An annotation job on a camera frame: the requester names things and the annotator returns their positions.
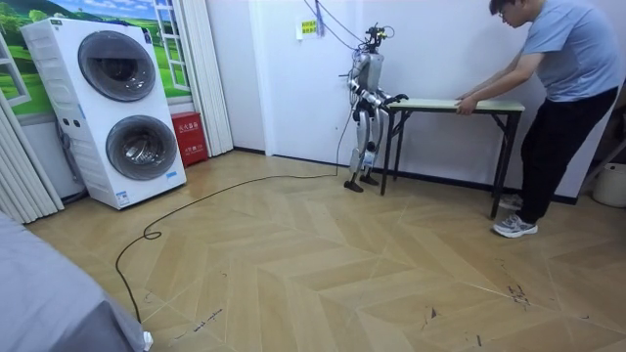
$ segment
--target yellow sticker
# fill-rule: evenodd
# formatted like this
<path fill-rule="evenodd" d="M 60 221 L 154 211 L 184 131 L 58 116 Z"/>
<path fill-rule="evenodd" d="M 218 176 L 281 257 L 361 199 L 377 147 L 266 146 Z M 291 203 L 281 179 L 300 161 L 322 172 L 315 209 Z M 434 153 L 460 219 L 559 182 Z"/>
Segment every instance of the yellow sticker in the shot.
<path fill-rule="evenodd" d="M 302 22 L 302 34 L 311 34 L 317 32 L 317 21 Z"/>

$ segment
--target dryer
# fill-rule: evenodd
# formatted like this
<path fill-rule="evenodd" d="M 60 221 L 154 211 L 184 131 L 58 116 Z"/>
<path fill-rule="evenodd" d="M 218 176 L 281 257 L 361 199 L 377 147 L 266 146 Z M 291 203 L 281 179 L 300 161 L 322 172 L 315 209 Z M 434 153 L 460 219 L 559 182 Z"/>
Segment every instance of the dryer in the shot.
<path fill-rule="evenodd" d="M 186 182 L 155 51 L 140 27 L 22 27 L 89 195 L 116 209 Z"/>

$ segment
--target man's hand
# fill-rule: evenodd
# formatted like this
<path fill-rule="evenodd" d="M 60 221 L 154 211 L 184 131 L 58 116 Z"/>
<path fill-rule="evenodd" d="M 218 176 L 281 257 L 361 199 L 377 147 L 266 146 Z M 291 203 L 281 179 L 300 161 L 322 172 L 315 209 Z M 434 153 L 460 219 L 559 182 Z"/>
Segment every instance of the man's hand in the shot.
<path fill-rule="evenodd" d="M 468 96 L 457 103 L 457 114 L 469 115 L 478 105 L 478 100 L 473 96 Z"/>

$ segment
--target herringbone parquet floor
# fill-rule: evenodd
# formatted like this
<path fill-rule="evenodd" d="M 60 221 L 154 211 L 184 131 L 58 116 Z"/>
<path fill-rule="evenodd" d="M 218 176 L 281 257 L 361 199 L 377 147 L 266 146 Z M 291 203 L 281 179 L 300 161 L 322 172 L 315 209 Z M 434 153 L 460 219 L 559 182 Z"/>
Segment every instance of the herringbone parquet floor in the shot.
<path fill-rule="evenodd" d="M 129 312 L 113 267 L 163 213 L 238 182 L 334 169 L 233 152 L 121 212 L 91 199 L 29 226 Z M 540 234 L 489 232 L 489 195 L 398 180 L 273 179 L 195 204 L 121 269 L 155 351 L 626 350 L 626 213 L 555 204 Z"/>

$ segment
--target black cable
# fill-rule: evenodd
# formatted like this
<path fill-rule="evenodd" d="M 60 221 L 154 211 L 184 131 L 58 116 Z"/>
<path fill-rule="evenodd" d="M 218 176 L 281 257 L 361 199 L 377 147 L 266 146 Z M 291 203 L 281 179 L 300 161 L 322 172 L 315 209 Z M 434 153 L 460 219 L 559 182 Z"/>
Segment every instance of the black cable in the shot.
<path fill-rule="evenodd" d="M 135 244 L 136 242 L 140 241 L 140 240 L 148 240 L 148 241 L 153 241 L 156 240 L 158 238 L 160 238 L 163 233 L 161 231 L 151 231 L 149 232 L 150 228 L 154 225 L 156 225 L 159 221 L 169 217 L 170 215 L 173 215 L 174 213 L 177 213 L 178 211 L 181 211 L 191 205 L 196 204 L 197 202 L 203 201 L 207 198 L 211 198 L 213 196 L 219 195 L 222 192 L 226 192 L 228 190 L 232 190 L 236 187 L 239 186 L 243 186 L 252 182 L 257 182 L 257 181 L 263 181 L 263 180 L 269 180 L 269 179 L 274 179 L 274 178 L 294 178 L 294 179 L 315 179 L 315 178 L 322 178 L 322 177 L 335 177 L 339 175 L 339 149 L 341 148 L 341 142 L 343 141 L 343 136 L 345 135 L 345 131 L 348 127 L 348 123 L 350 122 L 350 117 L 352 116 L 353 110 L 354 110 L 355 106 L 352 107 L 352 109 L 350 110 L 350 114 L 348 115 L 348 118 L 345 121 L 345 125 L 343 126 L 343 132 L 341 132 L 341 137 L 339 138 L 339 143 L 336 146 L 336 159 L 335 159 L 335 174 L 327 174 L 327 175 L 316 175 L 316 176 L 293 176 L 293 175 L 276 175 L 276 176 L 266 176 L 266 177 L 261 177 L 261 178 L 257 178 L 257 179 L 253 179 L 253 180 L 248 180 L 248 181 L 244 181 L 242 183 L 239 183 L 237 185 L 233 185 L 230 187 L 227 187 L 223 190 L 217 191 L 215 193 L 212 193 L 208 196 L 202 197 L 200 199 L 194 200 L 186 205 L 183 205 L 177 209 L 174 209 L 170 212 L 168 212 L 167 214 L 159 217 L 157 220 L 153 221 L 150 225 L 146 226 L 146 228 L 144 229 L 144 234 L 133 240 L 131 243 L 129 243 L 120 253 L 119 255 L 117 255 L 117 259 L 115 260 L 115 270 L 117 271 L 117 273 L 119 274 L 119 276 L 121 277 L 121 279 L 124 281 L 124 285 L 126 286 L 126 290 L 128 291 L 128 295 L 130 296 L 130 300 L 133 303 L 133 308 L 135 308 L 135 315 L 137 316 L 137 321 L 139 322 L 139 324 L 142 323 L 141 321 L 141 316 L 139 315 L 139 308 L 137 307 L 137 302 L 135 301 L 135 296 L 133 295 L 132 290 L 130 289 L 130 285 L 128 284 L 128 282 L 126 281 L 126 278 L 124 277 L 124 274 L 121 273 L 121 271 L 119 270 L 119 260 L 121 259 L 121 256 L 124 254 L 124 252 L 126 252 L 126 250 L 128 248 L 130 248 L 131 245 Z"/>
<path fill-rule="evenodd" d="M 315 10 L 311 7 L 311 5 L 308 3 L 308 1 L 306 1 L 306 0 L 303 0 L 303 1 L 304 1 L 304 3 L 306 4 L 306 6 L 308 6 L 308 8 L 311 10 L 311 12 L 313 13 L 313 15 L 316 15 L 316 16 L 317 16 L 317 14 L 315 13 Z M 350 50 L 356 50 L 355 48 L 352 48 L 351 46 L 349 46 L 349 45 L 348 45 L 346 42 L 344 42 L 341 38 L 339 38 L 339 36 L 338 36 L 338 35 L 336 35 L 336 33 L 335 33 L 335 32 L 334 32 L 334 31 L 333 31 L 330 27 L 328 27 L 328 25 L 327 25 L 325 22 L 323 22 L 323 24 L 324 24 L 324 28 L 325 28 L 325 29 L 327 29 L 327 30 L 328 30 L 328 31 L 329 31 L 329 32 L 330 32 L 330 33 L 331 33 L 331 34 L 332 34 L 332 35 L 336 38 L 336 40 L 338 40 L 339 42 L 341 42 L 341 44 L 343 44 L 346 48 L 348 48 L 348 49 L 350 49 Z"/>
<path fill-rule="evenodd" d="M 387 39 L 391 39 L 391 38 L 393 38 L 395 36 L 395 29 L 391 25 L 386 25 L 383 28 L 389 28 L 389 29 L 391 29 L 391 31 L 393 31 L 393 34 L 391 34 L 390 37 L 387 37 Z"/>
<path fill-rule="evenodd" d="M 329 11 L 326 7 L 324 7 L 324 4 L 322 4 L 322 3 L 321 3 L 321 2 L 319 2 L 319 1 L 318 1 L 317 3 L 320 5 L 320 7 L 321 7 L 322 9 L 324 9 L 324 11 L 326 11 L 326 13 L 327 13 L 327 14 L 331 17 L 331 19 L 335 20 L 335 22 L 337 22 L 337 24 L 339 24 L 339 25 L 341 26 L 341 28 L 345 29 L 345 31 L 346 31 L 346 32 L 348 32 L 348 33 L 350 33 L 353 37 L 355 37 L 355 38 L 356 38 L 356 40 L 358 40 L 359 42 L 363 43 L 363 40 L 361 40 L 361 38 L 359 38 L 358 36 L 356 36 L 356 34 L 352 33 L 352 32 L 350 31 L 350 29 L 346 28 L 346 27 L 345 27 L 345 25 L 343 25 L 343 23 L 341 23 L 341 21 L 340 21 L 340 20 L 338 20 L 335 16 L 333 16 L 333 14 L 331 14 L 331 12 L 330 12 L 330 11 Z"/>

